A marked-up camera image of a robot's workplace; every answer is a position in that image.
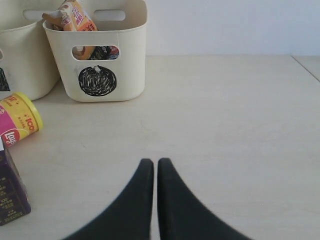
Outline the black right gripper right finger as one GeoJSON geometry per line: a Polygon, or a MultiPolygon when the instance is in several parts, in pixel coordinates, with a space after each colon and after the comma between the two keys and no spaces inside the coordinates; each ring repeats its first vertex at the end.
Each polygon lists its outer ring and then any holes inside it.
{"type": "Polygon", "coordinates": [[[248,240],[213,214],[188,188],[170,158],[157,170],[157,214],[162,240],[248,240]]]}

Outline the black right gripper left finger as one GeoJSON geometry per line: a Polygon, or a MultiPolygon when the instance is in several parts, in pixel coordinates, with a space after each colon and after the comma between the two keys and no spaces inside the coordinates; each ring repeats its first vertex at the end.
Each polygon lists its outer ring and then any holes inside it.
{"type": "Polygon", "coordinates": [[[154,193],[154,163],[140,160],[117,198],[66,240],[149,240],[154,193]]]}

